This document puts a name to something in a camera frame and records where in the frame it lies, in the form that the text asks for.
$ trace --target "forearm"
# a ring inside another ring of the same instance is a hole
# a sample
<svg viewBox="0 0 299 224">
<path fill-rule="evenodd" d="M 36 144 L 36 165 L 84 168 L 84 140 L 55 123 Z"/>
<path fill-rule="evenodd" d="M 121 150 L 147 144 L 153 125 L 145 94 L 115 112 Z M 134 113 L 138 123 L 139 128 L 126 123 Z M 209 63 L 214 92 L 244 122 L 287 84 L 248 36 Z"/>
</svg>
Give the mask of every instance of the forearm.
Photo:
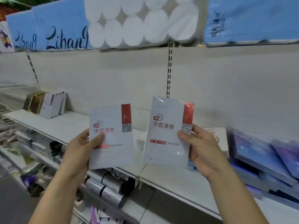
<svg viewBox="0 0 299 224">
<path fill-rule="evenodd" d="M 268 224 L 229 163 L 208 180 L 224 224 Z"/>
<path fill-rule="evenodd" d="M 59 170 L 47 187 L 29 224 L 69 224 L 76 197 L 77 185 Z"/>
</svg>

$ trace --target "right hand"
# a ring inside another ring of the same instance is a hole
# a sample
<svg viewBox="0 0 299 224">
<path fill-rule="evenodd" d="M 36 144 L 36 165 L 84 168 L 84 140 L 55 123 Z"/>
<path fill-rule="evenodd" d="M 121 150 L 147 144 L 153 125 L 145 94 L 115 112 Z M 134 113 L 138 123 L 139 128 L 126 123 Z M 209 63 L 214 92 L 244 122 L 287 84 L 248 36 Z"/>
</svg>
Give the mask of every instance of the right hand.
<svg viewBox="0 0 299 224">
<path fill-rule="evenodd" d="M 209 180 L 212 175 L 224 169 L 228 161 L 211 133 L 194 124 L 192 131 L 196 134 L 189 135 L 179 130 L 178 136 L 190 144 L 189 158 L 198 171 Z"/>
</svg>

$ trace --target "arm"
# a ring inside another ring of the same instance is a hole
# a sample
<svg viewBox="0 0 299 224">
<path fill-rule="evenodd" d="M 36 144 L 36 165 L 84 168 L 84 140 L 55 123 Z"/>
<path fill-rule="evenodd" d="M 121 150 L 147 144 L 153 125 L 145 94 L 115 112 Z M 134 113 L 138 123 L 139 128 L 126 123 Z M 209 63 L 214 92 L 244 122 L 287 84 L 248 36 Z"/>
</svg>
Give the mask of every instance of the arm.
<svg viewBox="0 0 299 224">
<path fill-rule="evenodd" d="M 214 136 L 192 125 L 196 134 L 179 131 L 190 143 L 189 157 L 208 180 L 224 224 L 268 224 L 255 200 L 223 156 Z"/>
<path fill-rule="evenodd" d="M 29 224 L 69 224 L 78 186 L 88 170 L 88 159 L 104 134 L 88 142 L 89 130 L 75 137 L 67 146 L 61 165 L 39 201 Z"/>
</svg>

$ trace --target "left hand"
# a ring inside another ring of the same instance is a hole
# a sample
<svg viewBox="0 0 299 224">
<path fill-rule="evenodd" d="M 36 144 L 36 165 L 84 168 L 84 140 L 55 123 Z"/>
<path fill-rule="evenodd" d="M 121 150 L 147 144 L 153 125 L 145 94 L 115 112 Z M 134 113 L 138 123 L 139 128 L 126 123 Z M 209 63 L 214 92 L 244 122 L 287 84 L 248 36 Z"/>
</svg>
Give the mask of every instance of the left hand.
<svg viewBox="0 0 299 224">
<path fill-rule="evenodd" d="M 78 186 L 83 182 L 88 171 L 90 153 L 103 142 L 105 136 L 100 133 L 89 142 L 88 135 L 89 129 L 86 129 L 68 143 L 57 171 L 63 178 Z"/>
</svg>

